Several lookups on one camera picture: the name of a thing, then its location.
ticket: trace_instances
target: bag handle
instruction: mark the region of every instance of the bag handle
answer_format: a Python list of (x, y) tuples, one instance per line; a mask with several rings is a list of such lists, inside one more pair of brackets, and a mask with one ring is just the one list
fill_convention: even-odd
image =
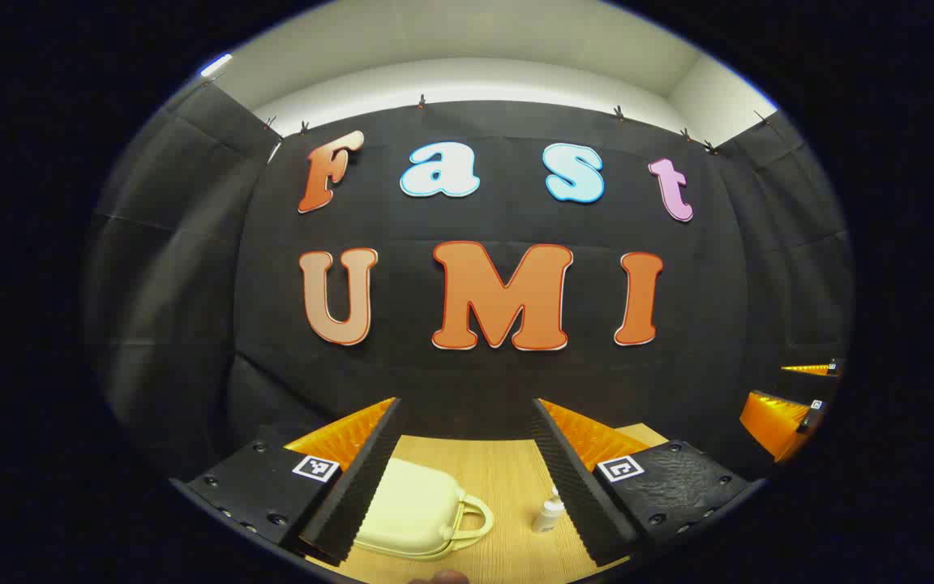
[(489, 533), (489, 530), (492, 529), (493, 524), (495, 524), (495, 518), (492, 517), (492, 511), (489, 510), (488, 505), (482, 503), (476, 496), (464, 495), (463, 496), (464, 504), (464, 514), (474, 513), (477, 515), (482, 515), (485, 518), (485, 524), (482, 524), (481, 528), (470, 529), (470, 530), (459, 530), (452, 533), (452, 550), (462, 550), (471, 546), (471, 544), (477, 543), (479, 539)]

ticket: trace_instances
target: blue letter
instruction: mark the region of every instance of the blue letter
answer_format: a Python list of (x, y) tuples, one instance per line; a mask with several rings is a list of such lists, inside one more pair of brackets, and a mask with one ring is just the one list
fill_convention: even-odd
[[(436, 154), (440, 160), (427, 162)], [(449, 196), (467, 196), (482, 184), (474, 176), (474, 151), (466, 144), (428, 144), (409, 155), (409, 161), (414, 165), (399, 181), (406, 195), (431, 196), (441, 191)]]
[(555, 199), (593, 203), (604, 195), (604, 178), (597, 172), (604, 163), (592, 148), (550, 144), (542, 151), (542, 164), (553, 173), (546, 188)]

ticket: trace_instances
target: orange letter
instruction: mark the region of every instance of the orange letter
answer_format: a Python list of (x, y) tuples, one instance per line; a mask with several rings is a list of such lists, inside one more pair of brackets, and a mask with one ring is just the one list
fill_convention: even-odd
[(316, 335), (338, 345), (353, 345), (370, 332), (370, 268), (377, 265), (377, 251), (356, 247), (341, 254), (348, 269), (348, 320), (338, 322), (327, 307), (327, 270), (333, 258), (326, 251), (308, 251), (298, 265), (305, 276), (305, 314)]
[(474, 311), (490, 347), (503, 344), (519, 311), (524, 311), (521, 328), (511, 337), (516, 348), (555, 351), (567, 346), (568, 335), (560, 329), (564, 273), (572, 265), (572, 253), (566, 247), (533, 245), (507, 285), (481, 243), (442, 243), (435, 247), (435, 259), (445, 267), (442, 329), (431, 336), (436, 347), (472, 349), (477, 345), (469, 311)]
[(622, 326), (615, 330), (615, 343), (649, 343), (655, 339), (652, 314), (655, 311), (655, 280), (662, 268), (661, 258), (651, 254), (626, 254), (622, 256), (622, 267), (628, 275), (626, 316), (622, 319)]
[(330, 203), (334, 197), (334, 192), (329, 188), (330, 182), (339, 183), (345, 177), (345, 169), (348, 169), (348, 152), (345, 148), (360, 149), (363, 141), (366, 141), (366, 137), (356, 130), (309, 152), (308, 185), (305, 187), (304, 199), (298, 204), (299, 213), (315, 211)]

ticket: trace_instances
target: small bottle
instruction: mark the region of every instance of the small bottle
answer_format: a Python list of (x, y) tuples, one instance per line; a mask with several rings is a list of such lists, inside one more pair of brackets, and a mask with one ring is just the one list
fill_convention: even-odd
[(542, 509), (535, 515), (533, 531), (542, 533), (550, 531), (557, 525), (560, 515), (564, 514), (564, 502), (560, 501), (560, 495), (557, 495), (557, 487), (553, 488), (553, 496), (549, 501), (542, 503)]

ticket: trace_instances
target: ceiling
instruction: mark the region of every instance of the ceiling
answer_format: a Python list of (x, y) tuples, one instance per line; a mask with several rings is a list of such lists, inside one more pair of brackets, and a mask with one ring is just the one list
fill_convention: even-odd
[(401, 62), (544, 62), (668, 97), (700, 51), (599, 0), (335, 0), (230, 51), (217, 83), (249, 110), (341, 75)]

